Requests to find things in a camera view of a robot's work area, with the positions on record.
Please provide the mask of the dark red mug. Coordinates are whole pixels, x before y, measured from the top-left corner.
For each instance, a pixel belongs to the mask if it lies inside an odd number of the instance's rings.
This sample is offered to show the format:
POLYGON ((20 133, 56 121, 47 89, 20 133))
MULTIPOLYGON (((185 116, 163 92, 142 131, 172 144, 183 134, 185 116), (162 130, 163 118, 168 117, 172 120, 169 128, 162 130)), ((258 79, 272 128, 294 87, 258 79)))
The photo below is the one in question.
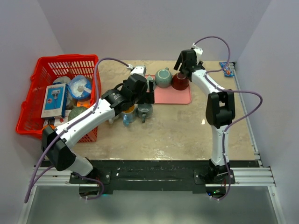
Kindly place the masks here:
POLYGON ((178 72, 173 76, 171 85, 174 89, 182 91, 187 89, 187 87, 189 86, 189 80, 184 76, 184 74, 178 72))

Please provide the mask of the grey-blue mug front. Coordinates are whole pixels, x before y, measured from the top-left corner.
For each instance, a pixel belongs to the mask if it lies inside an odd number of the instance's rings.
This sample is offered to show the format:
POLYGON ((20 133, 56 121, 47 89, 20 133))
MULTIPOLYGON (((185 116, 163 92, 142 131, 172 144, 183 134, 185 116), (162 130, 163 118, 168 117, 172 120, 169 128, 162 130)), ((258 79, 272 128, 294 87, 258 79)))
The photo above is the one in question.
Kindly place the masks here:
POLYGON ((145 123, 145 120, 153 115, 153 104, 138 104, 136 114, 142 120, 142 123, 145 123))

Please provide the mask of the blue butterfly mug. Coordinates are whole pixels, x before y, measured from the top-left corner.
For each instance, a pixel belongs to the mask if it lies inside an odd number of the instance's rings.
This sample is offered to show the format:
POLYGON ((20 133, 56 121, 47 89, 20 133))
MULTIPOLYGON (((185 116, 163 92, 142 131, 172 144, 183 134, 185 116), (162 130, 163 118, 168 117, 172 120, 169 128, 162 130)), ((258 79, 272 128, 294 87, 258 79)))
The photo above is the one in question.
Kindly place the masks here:
POLYGON ((136 120, 136 109, 135 105, 131 106, 128 110, 121 112, 121 117, 124 126, 129 126, 130 123, 136 120))

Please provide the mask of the white speckled mug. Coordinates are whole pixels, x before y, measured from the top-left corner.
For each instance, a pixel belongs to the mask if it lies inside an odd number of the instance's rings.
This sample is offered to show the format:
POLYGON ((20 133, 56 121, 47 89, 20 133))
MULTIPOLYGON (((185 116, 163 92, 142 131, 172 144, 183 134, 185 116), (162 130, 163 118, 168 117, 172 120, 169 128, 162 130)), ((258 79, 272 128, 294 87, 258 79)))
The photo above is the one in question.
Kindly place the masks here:
POLYGON ((108 120, 109 124, 113 124, 115 120, 117 120, 119 118, 119 116, 115 116, 111 119, 108 120))

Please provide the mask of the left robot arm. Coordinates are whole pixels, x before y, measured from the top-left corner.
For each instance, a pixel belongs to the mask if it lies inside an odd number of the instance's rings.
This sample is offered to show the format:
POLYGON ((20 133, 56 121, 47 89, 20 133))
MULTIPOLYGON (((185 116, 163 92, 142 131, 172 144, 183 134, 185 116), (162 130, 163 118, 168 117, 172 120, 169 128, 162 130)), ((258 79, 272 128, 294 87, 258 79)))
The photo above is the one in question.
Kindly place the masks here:
POLYGON ((128 110, 135 104, 154 103, 153 83, 138 74, 130 75, 121 84, 107 90, 89 109, 53 129, 42 133, 42 150, 57 171, 70 170, 86 183, 92 183, 99 172, 91 162, 76 155, 72 148, 91 130, 128 110))

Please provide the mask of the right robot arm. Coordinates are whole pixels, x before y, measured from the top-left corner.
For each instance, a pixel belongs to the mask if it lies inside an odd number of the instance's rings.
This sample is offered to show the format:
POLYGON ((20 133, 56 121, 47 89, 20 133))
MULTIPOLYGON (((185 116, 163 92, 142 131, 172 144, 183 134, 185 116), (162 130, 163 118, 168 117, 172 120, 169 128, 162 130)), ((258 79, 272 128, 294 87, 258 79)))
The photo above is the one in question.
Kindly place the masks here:
POLYGON ((182 73, 207 96, 206 121, 212 129, 212 156, 209 167, 199 174, 204 183, 219 183, 229 174, 229 158, 226 152, 228 146, 228 126, 235 119, 234 94, 226 92, 218 85, 202 67, 199 60, 201 49, 181 51, 175 63, 174 70, 182 73))

